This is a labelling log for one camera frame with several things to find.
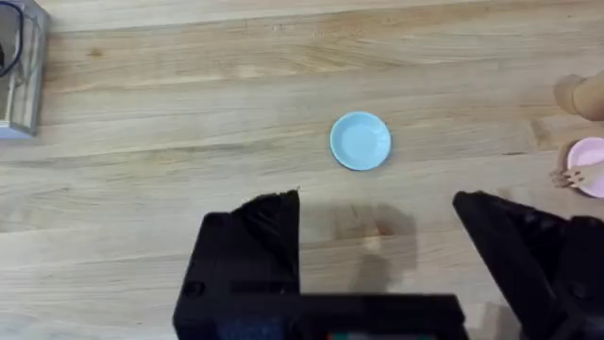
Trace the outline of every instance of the wooden table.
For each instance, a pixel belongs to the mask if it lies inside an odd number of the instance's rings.
[[[455,293],[510,339],[452,196],[604,216],[547,177],[604,136],[552,96],[604,68],[601,0],[40,2],[40,135],[0,142],[2,339],[175,339],[202,216],[297,187],[305,291]],[[393,134],[375,171],[329,153],[355,110]]]

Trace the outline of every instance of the black plastic part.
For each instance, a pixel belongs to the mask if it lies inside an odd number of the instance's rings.
[[[202,223],[174,314],[180,340],[321,339],[330,332],[466,340],[452,295],[301,295],[296,191]]]
[[[454,206],[529,340],[604,339],[604,224],[482,192]]]

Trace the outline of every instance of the small plate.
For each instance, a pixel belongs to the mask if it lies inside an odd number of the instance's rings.
[[[568,152],[566,166],[589,165],[604,161],[604,138],[589,137],[576,142]],[[604,175],[579,189],[593,197],[604,198]]]
[[[388,158],[392,138],[381,119],[369,112],[355,111],[338,119],[329,142],[333,156],[343,166],[371,170]]]

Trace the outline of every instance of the pink plate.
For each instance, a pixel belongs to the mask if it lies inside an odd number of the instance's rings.
[[[572,168],[576,165],[589,165],[604,161],[604,138],[589,137],[576,142],[568,152],[566,165]],[[604,198],[604,175],[590,185],[580,186],[579,189],[593,197]]]

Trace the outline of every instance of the table surface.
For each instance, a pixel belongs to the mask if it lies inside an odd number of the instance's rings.
[[[510,339],[452,196],[604,216],[547,176],[604,136],[552,95],[604,68],[601,0],[40,3],[40,134],[0,142],[3,339],[175,339],[203,215],[292,188],[305,291],[454,293],[474,339]],[[370,172],[329,153],[357,110],[393,134]]]

